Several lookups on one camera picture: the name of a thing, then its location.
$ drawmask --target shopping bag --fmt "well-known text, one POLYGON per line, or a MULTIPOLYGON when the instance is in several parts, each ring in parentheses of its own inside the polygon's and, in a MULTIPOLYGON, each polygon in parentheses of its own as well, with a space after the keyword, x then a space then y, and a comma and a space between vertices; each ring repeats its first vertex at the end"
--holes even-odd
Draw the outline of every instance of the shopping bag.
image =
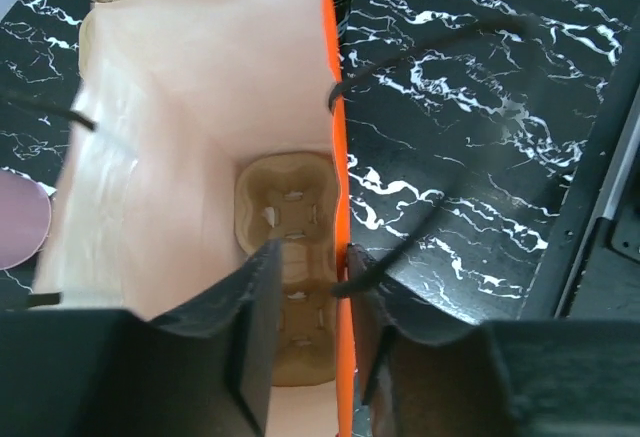
POLYGON ((34 292, 156 319, 282 242, 267 435, 351 435, 354 349, 332 0, 98 3, 34 292))

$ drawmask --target marble surface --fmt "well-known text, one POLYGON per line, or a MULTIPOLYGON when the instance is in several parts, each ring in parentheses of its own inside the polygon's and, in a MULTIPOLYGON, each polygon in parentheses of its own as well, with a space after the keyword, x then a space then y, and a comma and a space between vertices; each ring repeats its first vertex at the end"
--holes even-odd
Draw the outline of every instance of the marble surface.
MULTIPOLYGON (((395 73, 380 73, 349 95, 353 240, 381 255, 428 210, 460 169, 487 148, 504 168, 446 199, 437 228, 394 276, 454 315, 478 321, 517 315, 579 162, 603 90, 640 0, 355 0, 347 72, 479 18, 533 12, 541 17, 536 83, 513 35, 484 37, 429 52, 395 73), (515 127, 495 142, 475 141, 479 120, 524 102, 515 127)), ((0 24, 3 85, 69 105, 79 83, 77 32, 89 0, 19 0, 0 24)), ((0 167, 51 188, 68 129, 1 104, 0 167)), ((0 305, 29 286, 28 265, 0 278, 0 305)))

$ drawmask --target orange bag edge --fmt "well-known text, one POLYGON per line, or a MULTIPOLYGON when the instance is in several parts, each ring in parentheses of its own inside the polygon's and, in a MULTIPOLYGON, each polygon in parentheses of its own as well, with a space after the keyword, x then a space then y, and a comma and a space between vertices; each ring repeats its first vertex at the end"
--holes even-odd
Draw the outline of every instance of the orange bag edge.
MULTIPOLYGON (((328 63, 336 82, 340 82, 342 80, 339 58, 340 47, 333 0, 323 0, 323 15, 328 63)), ((343 274, 347 278, 346 252, 347 244, 350 240, 349 173, 347 171, 347 125, 342 98, 339 98, 336 102, 333 113, 333 153, 340 185, 334 226, 336 269, 338 275, 343 274)), ((336 321, 338 435, 339 437, 351 437, 354 398, 353 379, 356 370, 356 358, 353 322, 351 320, 351 302, 348 299, 338 301, 336 321)))

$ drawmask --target black string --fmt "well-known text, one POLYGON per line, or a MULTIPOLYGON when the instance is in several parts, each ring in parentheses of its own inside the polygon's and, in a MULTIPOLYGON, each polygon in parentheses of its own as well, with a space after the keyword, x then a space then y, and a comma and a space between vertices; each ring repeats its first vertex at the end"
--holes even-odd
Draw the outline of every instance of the black string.
POLYGON ((93 120, 88 119, 84 115, 75 112, 70 109, 65 109, 55 104, 50 104, 42 99, 33 97, 15 90, 0 88, 0 97, 8 103, 17 105, 30 110, 36 110, 39 112, 45 112, 51 115, 57 115, 69 122, 75 122, 80 124, 90 132, 95 132, 98 128, 98 124, 93 120))
MULTIPOLYGON (((466 27, 453 31, 453 33, 448 36, 438 39, 424 40, 420 44, 403 50, 379 64, 367 67, 358 72, 354 77, 336 84, 329 95, 329 109, 333 112, 337 99, 347 90, 352 89, 355 85, 372 76, 379 70, 397 66, 408 57, 421 57, 422 54, 428 50, 439 50, 449 47, 457 42, 478 37, 478 35, 481 34, 496 34, 504 31, 518 35, 525 44, 530 45, 534 41, 536 30, 539 28, 537 20, 534 17, 505 17, 470 24, 466 27)), ((528 55, 532 61, 533 55, 534 52, 532 49, 528 55)), ((532 66, 532 69, 530 69, 527 76, 528 79, 524 86, 525 89, 529 87, 530 81, 534 79, 534 76, 537 76, 537 68, 532 66)), ((495 152, 487 152, 485 153, 484 159, 476 159, 475 162, 467 166, 467 168, 472 174, 475 173, 474 171, 482 169, 491 172, 494 167, 494 162, 492 162, 493 160, 496 160, 496 164, 499 163, 499 155, 495 152)), ((468 178, 456 178, 451 188, 443 194, 435 204, 434 208, 420 219, 414 230, 409 233, 406 239, 387 253, 376 265, 368 268, 359 276, 335 284, 331 288, 331 294, 337 298, 349 298, 355 293, 372 289, 382 282, 386 277, 387 272, 400 261, 402 255, 408 252, 422 237, 427 234, 434 222, 435 215, 444 205, 447 196, 456 195, 461 188, 468 185, 469 182, 470 180, 468 178)))

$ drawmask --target paper bag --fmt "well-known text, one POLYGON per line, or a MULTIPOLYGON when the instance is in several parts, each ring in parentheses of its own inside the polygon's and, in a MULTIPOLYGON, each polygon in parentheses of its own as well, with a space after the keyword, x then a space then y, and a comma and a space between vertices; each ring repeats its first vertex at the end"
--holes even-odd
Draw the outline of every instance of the paper bag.
POLYGON ((120 0, 90 18, 74 108, 133 155, 74 129, 34 292, 150 320, 282 239, 267 435, 350 436, 350 308, 328 293, 349 237, 332 1, 120 0))

